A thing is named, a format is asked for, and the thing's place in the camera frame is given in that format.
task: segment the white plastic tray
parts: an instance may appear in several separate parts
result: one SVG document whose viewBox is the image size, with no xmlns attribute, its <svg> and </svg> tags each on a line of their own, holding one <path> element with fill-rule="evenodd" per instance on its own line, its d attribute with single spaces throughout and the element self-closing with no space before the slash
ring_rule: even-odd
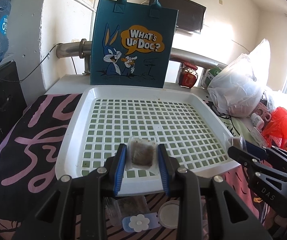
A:
<svg viewBox="0 0 287 240">
<path fill-rule="evenodd" d="M 226 152 L 232 137 L 196 95 L 175 90 L 96 86 L 86 90 L 71 118 L 55 172 L 85 176 L 114 156 L 130 137 L 156 139 L 168 155 L 199 176 L 224 173 L 238 164 Z M 162 191 L 159 175 L 133 169 L 124 173 L 118 195 Z"/>
</svg>

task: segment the wall-mounted tv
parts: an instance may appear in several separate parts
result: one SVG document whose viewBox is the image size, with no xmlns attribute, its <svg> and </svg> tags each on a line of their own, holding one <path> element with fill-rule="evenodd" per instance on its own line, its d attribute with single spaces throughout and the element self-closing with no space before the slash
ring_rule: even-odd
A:
<svg viewBox="0 0 287 240">
<path fill-rule="evenodd" d="M 206 7 L 190 0 L 159 0 L 162 7 L 179 10 L 177 28 L 199 33 L 203 27 Z"/>
</svg>

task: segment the bag handle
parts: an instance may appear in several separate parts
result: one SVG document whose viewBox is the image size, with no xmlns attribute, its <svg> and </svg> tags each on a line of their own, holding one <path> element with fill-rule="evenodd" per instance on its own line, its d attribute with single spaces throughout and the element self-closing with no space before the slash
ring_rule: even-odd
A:
<svg viewBox="0 0 287 240">
<path fill-rule="evenodd" d="M 117 0 L 114 12 L 124 13 L 126 4 L 127 0 Z M 149 17 L 159 18 L 161 8 L 162 6 L 160 5 L 159 0 L 154 0 L 150 8 Z"/>
</svg>

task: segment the red plastic bag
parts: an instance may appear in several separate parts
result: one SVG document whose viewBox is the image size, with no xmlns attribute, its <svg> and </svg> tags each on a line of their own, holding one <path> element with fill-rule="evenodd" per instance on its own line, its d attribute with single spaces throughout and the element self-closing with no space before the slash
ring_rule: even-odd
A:
<svg viewBox="0 0 287 240">
<path fill-rule="evenodd" d="M 287 141 L 287 110 L 285 108 L 278 107 L 271 113 L 271 121 L 265 127 L 262 134 L 268 143 L 270 136 L 281 138 L 281 148 L 285 148 Z"/>
</svg>

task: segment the tote bag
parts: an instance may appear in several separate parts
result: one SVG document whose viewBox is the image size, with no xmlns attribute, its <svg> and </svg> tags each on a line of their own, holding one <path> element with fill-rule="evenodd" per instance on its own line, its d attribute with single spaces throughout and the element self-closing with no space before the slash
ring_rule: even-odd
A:
<svg viewBox="0 0 287 240">
<path fill-rule="evenodd" d="M 162 88 L 178 10 L 99 0 L 91 50 L 92 85 Z"/>
</svg>

